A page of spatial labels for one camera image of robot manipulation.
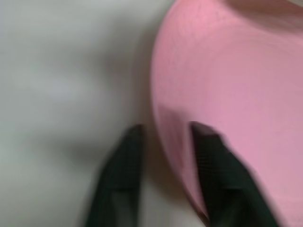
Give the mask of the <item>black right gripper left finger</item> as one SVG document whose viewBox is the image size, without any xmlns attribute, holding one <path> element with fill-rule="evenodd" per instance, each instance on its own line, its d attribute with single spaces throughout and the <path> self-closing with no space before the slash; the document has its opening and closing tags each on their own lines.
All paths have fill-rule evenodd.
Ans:
<svg viewBox="0 0 303 227">
<path fill-rule="evenodd" d="M 145 132 L 129 128 L 103 169 L 91 197 L 87 227 L 138 226 Z"/>
</svg>

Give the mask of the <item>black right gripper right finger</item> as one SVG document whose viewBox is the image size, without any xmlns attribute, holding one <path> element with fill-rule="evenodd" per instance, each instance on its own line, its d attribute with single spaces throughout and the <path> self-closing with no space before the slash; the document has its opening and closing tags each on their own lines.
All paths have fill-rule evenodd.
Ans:
<svg viewBox="0 0 303 227">
<path fill-rule="evenodd" d="M 245 165 L 213 128 L 191 122 L 191 135 L 209 224 L 276 227 L 277 220 Z"/>
</svg>

